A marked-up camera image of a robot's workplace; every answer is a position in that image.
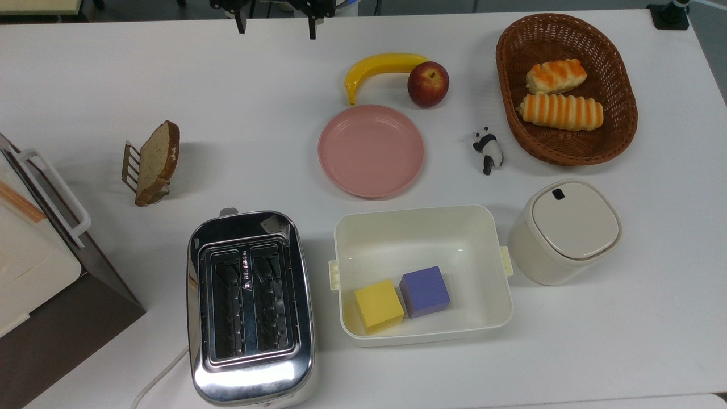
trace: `toaster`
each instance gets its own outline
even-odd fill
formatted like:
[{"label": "toaster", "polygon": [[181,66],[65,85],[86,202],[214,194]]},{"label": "toaster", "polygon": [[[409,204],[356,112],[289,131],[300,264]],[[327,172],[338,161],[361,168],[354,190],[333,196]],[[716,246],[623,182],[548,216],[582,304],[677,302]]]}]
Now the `toaster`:
[{"label": "toaster", "polygon": [[189,241],[192,381],[213,405],[286,408],[318,381],[300,238],[277,212],[225,215]]}]

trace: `yellow cube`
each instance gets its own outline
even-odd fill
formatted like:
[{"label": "yellow cube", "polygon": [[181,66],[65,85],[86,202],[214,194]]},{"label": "yellow cube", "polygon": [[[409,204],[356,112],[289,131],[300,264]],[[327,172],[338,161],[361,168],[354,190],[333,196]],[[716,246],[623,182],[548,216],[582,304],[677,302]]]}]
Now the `yellow cube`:
[{"label": "yellow cube", "polygon": [[367,335],[401,324],[404,310],[390,279],[356,290],[354,295]]}]

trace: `bread roll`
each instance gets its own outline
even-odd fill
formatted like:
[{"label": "bread roll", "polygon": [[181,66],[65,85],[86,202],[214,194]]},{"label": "bread roll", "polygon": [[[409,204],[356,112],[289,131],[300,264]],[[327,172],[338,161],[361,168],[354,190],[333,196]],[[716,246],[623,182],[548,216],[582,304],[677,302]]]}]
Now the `bread roll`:
[{"label": "bread roll", "polygon": [[517,111],[524,121],[559,130],[591,131],[603,124],[603,106],[592,98],[526,95]]},{"label": "bread roll", "polygon": [[585,80],[586,71],[580,61],[550,61],[534,65],[525,75],[525,86],[531,94],[561,94],[578,87]]}]

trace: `pink plate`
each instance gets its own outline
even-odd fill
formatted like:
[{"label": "pink plate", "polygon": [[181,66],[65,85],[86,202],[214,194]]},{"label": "pink plate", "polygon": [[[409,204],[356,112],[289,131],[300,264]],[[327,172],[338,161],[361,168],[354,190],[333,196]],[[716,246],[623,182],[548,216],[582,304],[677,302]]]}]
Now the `pink plate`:
[{"label": "pink plate", "polygon": [[407,188],[424,164],[424,141],[404,114],[379,105],[349,108],[321,132],[318,160],[338,187],[374,199]]}]

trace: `white cable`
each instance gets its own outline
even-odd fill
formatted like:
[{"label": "white cable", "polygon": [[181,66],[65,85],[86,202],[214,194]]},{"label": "white cable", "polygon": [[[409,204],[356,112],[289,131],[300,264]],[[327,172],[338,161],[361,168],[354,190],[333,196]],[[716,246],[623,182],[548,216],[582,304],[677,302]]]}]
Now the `white cable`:
[{"label": "white cable", "polygon": [[713,1],[710,1],[710,0],[693,0],[693,1],[695,3],[701,3],[701,4],[705,5],[705,6],[714,7],[716,9],[720,9],[720,10],[722,10],[724,12],[727,12],[727,6],[723,6],[722,4],[717,4],[717,3],[713,2]]},{"label": "white cable", "polygon": [[156,378],[149,382],[149,384],[144,389],[142,389],[141,392],[139,392],[137,398],[134,400],[134,403],[132,403],[131,409],[136,409],[136,407],[139,406],[139,402],[141,402],[141,399],[144,398],[146,393],[149,392],[154,387],[154,385],[156,385],[156,383],[159,382],[167,373],[169,373],[169,371],[172,370],[172,368],[174,368],[174,366],[182,360],[187,352],[189,352],[189,346],[185,346],[180,354],[177,355],[177,357],[169,365],[167,365],[167,367],[164,368],[164,370],[162,370],[161,373],[156,376]]}]

